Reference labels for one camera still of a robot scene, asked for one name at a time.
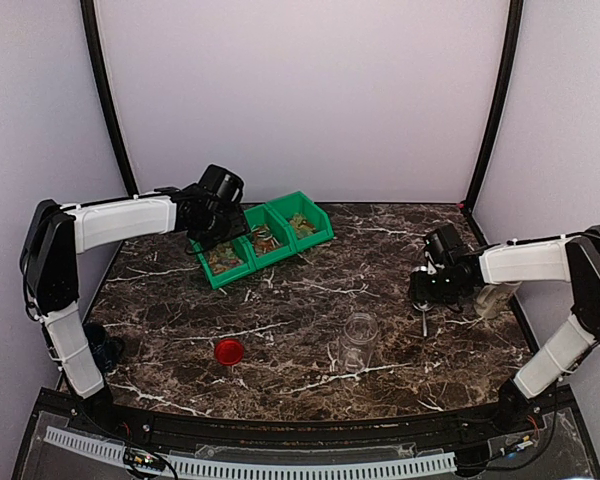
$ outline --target clear container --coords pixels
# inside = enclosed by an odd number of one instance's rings
[[[487,285],[476,297],[473,308],[481,318],[495,318],[507,308],[509,300],[516,293],[518,287],[520,287],[520,282]]]
[[[341,371],[358,373],[369,367],[378,340],[378,323],[367,313],[349,317],[338,338],[338,364]]]

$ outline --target glass jar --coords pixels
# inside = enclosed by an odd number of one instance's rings
[[[378,323],[367,313],[349,317],[338,338],[340,370],[358,373],[369,367],[378,339]]]

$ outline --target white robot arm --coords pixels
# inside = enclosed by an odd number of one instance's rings
[[[485,284],[560,280],[572,285],[567,320],[533,358],[500,389],[500,422],[540,395],[600,343],[600,226],[538,240],[513,240],[473,251],[452,225],[425,237],[428,265],[411,275],[416,308],[455,303]]]
[[[187,231],[202,250],[247,233],[242,180],[210,165],[198,183],[89,205],[41,202],[20,257],[27,313],[83,399],[104,388],[78,313],[76,255],[140,235]]]

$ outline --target dark marble surface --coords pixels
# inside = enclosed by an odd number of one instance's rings
[[[446,205],[324,205],[336,238],[211,290],[181,234],[126,243],[90,321],[127,343],[108,375],[116,403],[171,413],[259,420],[353,420],[493,402],[530,353],[511,312],[481,320],[444,307],[422,314],[407,300],[423,263],[422,236],[453,222]],[[334,370],[335,340],[352,312],[376,316],[371,366]],[[239,338],[245,358],[218,364],[215,343]]]

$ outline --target green storage tray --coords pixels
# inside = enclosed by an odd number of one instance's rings
[[[193,244],[194,248],[197,247],[197,244],[194,242],[191,243]],[[240,257],[244,264],[232,268],[227,272],[221,273],[220,275],[213,275],[211,272],[211,267],[209,266],[207,259],[204,258],[203,253],[197,254],[198,260],[204,269],[204,273],[207,275],[209,283],[211,283],[211,288],[214,290],[256,271],[256,265],[254,261],[255,254],[253,253],[253,249],[251,248],[249,241],[244,237],[240,237],[232,240],[231,243],[233,243],[233,248],[236,251],[236,255]]]
[[[244,215],[247,218],[249,228],[253,229],[253,227],[266,223],[276,240],[282,244],[280,248],[258,257],[253,248],[253,243],[251,242],[251,235],[243,237],[247,243],[247,248],[251,250],[251,255],[257,270],[265,268],[272,263],[278,262],[296,253],[293,229],[288,222],[277,215],[270,207],[267,205],[258,205],[257,207],[246,210]]]
[[[329,216],[313,203],[309,197],[302,192],[295,192],[290,195],[277,198],[267,202],[268,205],[277,214],[279,214],[287,222],[287,226],[291,229],[292,239],[295,243],[296,251],[302,252],[319,243],[331,240],[334,237],[333,228],[329,221]],[[295,213],[302,213],[316,227],[317,231],[313,235],[299,239],[293,227],[289,224],[289,220]]]

